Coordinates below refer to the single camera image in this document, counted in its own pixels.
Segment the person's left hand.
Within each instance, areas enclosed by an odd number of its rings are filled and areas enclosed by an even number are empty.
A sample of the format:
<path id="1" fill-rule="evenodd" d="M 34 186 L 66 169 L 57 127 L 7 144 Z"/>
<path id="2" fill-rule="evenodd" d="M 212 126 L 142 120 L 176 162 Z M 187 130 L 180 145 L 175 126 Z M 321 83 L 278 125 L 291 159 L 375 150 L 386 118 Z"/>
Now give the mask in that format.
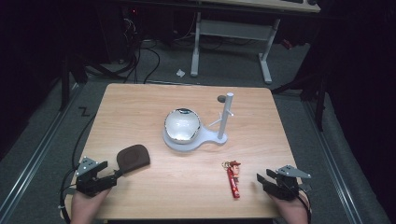
<path id="1" fill-rule="evenodd" d="M 72 198 L 71 206 L 71 224 L 92 224 L 99 208 L 111 189 L 106 189 L 89 197 L 77 191 Z"/>

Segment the brown leather pouch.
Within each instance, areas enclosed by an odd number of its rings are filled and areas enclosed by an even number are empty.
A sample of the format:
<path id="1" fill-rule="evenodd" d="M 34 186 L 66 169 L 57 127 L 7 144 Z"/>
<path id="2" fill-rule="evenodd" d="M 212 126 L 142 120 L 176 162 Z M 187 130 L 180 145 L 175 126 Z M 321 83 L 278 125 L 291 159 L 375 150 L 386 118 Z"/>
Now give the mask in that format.
<path id="1" fill-rule="evenodd" d="M 133 145 L 121 150 L 117 155 L 117 164 L 122 175 L 150 165 L 148 150 L 143 145 Z"/>

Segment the white-framed desk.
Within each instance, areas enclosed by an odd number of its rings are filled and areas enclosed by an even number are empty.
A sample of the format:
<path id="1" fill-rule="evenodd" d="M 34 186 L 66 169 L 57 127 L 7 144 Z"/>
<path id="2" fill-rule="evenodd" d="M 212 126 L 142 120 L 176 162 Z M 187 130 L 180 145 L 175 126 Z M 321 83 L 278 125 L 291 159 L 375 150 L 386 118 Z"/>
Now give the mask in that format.
<path id="1" fill-rule="evenodd" d="M 316 0 L 191 0 L 197 7 L 230 7 L 231 9 L 258 9 L 275 13 L 305 13 L 318 14 L 320 7 Z M 265 24 L 253 21 L 234 21 L 232 19 L 203 19 L 201 13 L 196 13 L 194 49 L 191 59 L 191 76 L 199 74 L 200 38 L 202 35 L 230 37 L 247 40 L 264 41 L 263 52 L 258 54 L 263 80 L 272 83 L 267 57 L 273 45 L 280 24 L 276 16 Z"/>

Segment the black metal stand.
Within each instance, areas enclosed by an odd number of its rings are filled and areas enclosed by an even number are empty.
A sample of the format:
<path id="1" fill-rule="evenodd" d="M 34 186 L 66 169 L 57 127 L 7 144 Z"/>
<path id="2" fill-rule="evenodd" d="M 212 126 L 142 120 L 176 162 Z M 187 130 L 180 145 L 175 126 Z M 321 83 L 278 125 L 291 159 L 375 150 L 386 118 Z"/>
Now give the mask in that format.
<path id="1" fill-rule="evenodd" d="M 322 117 L 323 111 L 325 109 L 324 101 L 327 79 L 328 76 L 326 74 L 312 74 L 306 77 L 299 77 L 294 79 L 292 82 L 275 88 L 272 90 L 272 94 L 280 94 L 286 90 L 299 89 L 302 91 L 300 93 L 300 98 L 302 101 L 311 101 L 312 99 L 315 99 L 316 109 L 314 120 L 317 128 L 322 132 Z"/>
<path id="2" fill-rule="evenodd" d="M 88 81 L 88 77 L 85 72 L 84 62 L 82 58 L 76 53 L 67 53 L 62 60 L 62 102 L 60 107 L 61 111 L 65 110 L 70 99 L 69 75 L 72 75 L 72 77 L 78 84 L 85 84 Z"/>

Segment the person's right hand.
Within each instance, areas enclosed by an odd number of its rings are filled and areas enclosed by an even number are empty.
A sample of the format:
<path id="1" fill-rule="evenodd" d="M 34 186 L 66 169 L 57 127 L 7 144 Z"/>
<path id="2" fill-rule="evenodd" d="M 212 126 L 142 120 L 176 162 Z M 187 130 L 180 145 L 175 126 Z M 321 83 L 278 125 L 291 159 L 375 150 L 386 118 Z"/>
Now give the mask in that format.
<path id="1" fill-rule="evenodd" d="M 306 208 L 309 207 L 309 202 L 304 195 L 300 194 L 299 198 L 292 201 L 280 200 L 271 194 L 269 194 L 269 197 L 274 201 L 279 214 L 288 224 L 309 223 L 308 213 L 306 210 Z"/>

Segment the red figure keychain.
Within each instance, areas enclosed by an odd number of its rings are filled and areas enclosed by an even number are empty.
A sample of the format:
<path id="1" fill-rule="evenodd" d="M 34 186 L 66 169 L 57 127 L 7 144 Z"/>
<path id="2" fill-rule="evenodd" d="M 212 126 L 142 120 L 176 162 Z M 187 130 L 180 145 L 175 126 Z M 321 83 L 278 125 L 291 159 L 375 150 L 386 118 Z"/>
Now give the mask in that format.
<path id="1" fill-rule="evenodd" d="M 239 173 L 240 173 L 239 166 L 240 166 L 240 162 L 238 162 L 238 161 L 225 161 L 222 164 L 222 167 L 225 169 L 225 171 L 227 173 L 229 183 L 230 183 L 231 192 L 235 199 L 240 198 L 240 193 L 239 193 L 239 188 L 238 188 Z"/>

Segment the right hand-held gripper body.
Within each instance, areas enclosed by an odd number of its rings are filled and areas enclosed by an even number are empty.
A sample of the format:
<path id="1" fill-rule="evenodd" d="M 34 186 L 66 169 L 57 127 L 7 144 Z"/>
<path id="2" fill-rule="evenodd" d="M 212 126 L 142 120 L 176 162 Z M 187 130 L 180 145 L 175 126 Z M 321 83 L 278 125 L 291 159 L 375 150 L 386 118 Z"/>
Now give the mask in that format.
<path id="1" fill-rule="evenodd" d="M 291 201 L 299 195 L 300 185 L 297 178 L 311 178 L 311 174 L 301 171 L 292 165 L 285 165 L 276 169 L 275 183 L 264 190 L 280 200 Z"/>

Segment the shiny metal bowl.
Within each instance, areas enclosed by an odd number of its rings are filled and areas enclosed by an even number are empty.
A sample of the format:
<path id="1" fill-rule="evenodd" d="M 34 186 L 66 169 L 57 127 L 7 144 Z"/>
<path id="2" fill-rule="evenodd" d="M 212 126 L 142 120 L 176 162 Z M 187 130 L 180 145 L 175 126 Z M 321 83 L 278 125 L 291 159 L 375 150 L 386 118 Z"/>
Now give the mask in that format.
<path id="1" fill-rule="evenodd" d="M 201 128 L 199 116 L 188 108 L 178 108 L 170 112 L 164 121 L 167 137 L 177 144 L 192 142 Z"/>

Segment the grey metal floor rail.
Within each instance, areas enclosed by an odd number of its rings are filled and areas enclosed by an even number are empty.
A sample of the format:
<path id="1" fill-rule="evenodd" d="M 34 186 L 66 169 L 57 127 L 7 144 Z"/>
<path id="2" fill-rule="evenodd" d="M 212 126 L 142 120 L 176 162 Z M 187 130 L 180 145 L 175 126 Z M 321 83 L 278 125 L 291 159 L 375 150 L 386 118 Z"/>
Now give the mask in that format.
<path id="1" fill-rule="evenodd" d="M 73 84 L 69 99 L 62 106 L 62 88 L 57 85 L 26 128 L 0 161 L 0 224 L 7 224 L 36 171 L 46 157 L 70 105 L 80 94 L 83 84 Z"/>
<path id="2" fill-rule="evenodd" d="M 309 117 L 311 125 L 314 128 L 317 139 L 319 140 L 320 149 L 324 155 L 326 166 L 328 167 L 329 174 L 331 176 L 338 198 L 340 199 L 340 202 L 346 212 L 349 223 L 361 224 L 361 215 L 356 207 L 356 204 L 354 203 L 349 187 L 347 186 L 347 183 L 340 172 L 324 132 L 319 129 L 316 123 L 314 109 L 308 102 L 302 102 L 302 105 L 305 113 Z"/>

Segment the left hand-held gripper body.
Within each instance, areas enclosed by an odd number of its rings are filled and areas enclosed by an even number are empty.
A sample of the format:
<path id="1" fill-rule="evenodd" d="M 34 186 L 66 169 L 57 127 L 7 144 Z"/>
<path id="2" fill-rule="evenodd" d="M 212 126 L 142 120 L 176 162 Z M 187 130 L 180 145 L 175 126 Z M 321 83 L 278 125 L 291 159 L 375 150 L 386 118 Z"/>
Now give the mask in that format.
<path id="1" fill-rule="evenodd" d="M 88 157 L 84 157 L 80 162 L 76 171 L 76 187 L 77 191 L 89 196 L 94 197 L 103 190 L 110 189 L 116 184 L 109 183 L 105 177 L 99 177 L 90 173 L 91 166 L 98 161 L 94 161 Z"/>

